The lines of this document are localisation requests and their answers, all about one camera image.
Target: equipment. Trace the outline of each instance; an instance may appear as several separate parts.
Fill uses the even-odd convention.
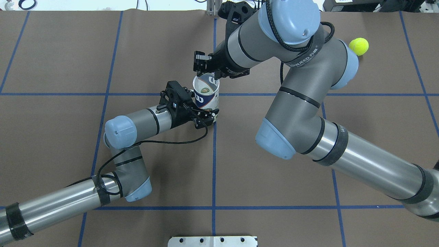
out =
[[[258,247],[256,236],[199,236],[172,237],[168,247],[206,246],[206,247]]]
[[[16,10],[18,9],[18,5],[16,2],[12,0],[6,0],[6,3],[4,5],[5,10]]]
[[[325,11],[343,12],[373,12],[382,0],[325,0],[323,9]]]
[[[286,160],[296,152],[307,155],[398,200],[410,212],[439,222],[439,163],[423,169],[316,116],[329,89],[344,87],[358,68],[357,55],[322,25],[332,27],[320,23],[312,0],[267,1],[229,36],[226,30],[226,39],[212,54],[196,51],[194,70],[236,78],[271,57],[279,58],[291,68],[256,142]]]
[[[222,8],[222,14],[235,25],[227,25],[229,35],[212,54],[195,52],[194,71],[198,75],[213,72],[215,79],[236,78],[273,56],[279,58],[291,68],[262,121],[256,142],[283,159],[292,158],[296,152],[308,155],[318,164],[400,201],[410,212],[439,221],[439,163],[434,169],[423,169],[316,116],[329,89],[342,88],[355,76],[357,55],[343,41],[333,38],[333,25],[320,22],[319,9],[312,0],[271,2],[265,2],[253,15],[247,15],[253,11],[245,4],[229,3],[228,8]],[[324,25],[331,31],[324,30]],[[198,108],[192,99],[194,93],[176,81],[168,82],[160,97],[157,106],[106,123],[104,140],[113,157],[96,176],[1,210],[0,245],[24,239],[120,197],[135,201],[147,196],[152,188],[139,145],[158,141],[144,139],[192,120],[197,129],[206,129],[202,137],[158,143],[195,142],[207,135],[207,126],[219,111]],[[116,170],[101,175],[111,161]],[[209,239],[215,243],[218,238]]]
[[[354,51],[357,56],[361,56],[369,49],[369,42],[364,38],[356,38],[349,43],[349,48]]]
[[[77,181],[61,190],[24,203],[14,203],[0,211],[0,246],[22,240],[35,232],[64,220],[107,205],[121,197],[133,202],[148,196],[151,181],[139,145],[144,142],[187,144],[208,133],[219,109],[210,112],[198,108],[194,93],[176,81],[168,82],[160,93],[158,105],[109,120],[105,125],[104,142],[113,157],[97,175]],[[150,138],[188,121],[205,134],[188,142],[161,142]],[[114,161],[116,170],[101,175],[102,169]]]

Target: can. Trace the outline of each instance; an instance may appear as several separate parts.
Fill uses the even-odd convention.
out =
[[[196,76],[192,82],[192,86],[195,91],[195,104],[198,108],[206,111],[218,109],[220,80],[215,80],[213,73]]]

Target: tennis ball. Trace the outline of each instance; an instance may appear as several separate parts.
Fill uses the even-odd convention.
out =
[[[369,49],[369,42],[364,38],[356,38],[349,43],[349,48],[354,51],[357,56],[361,56]]]

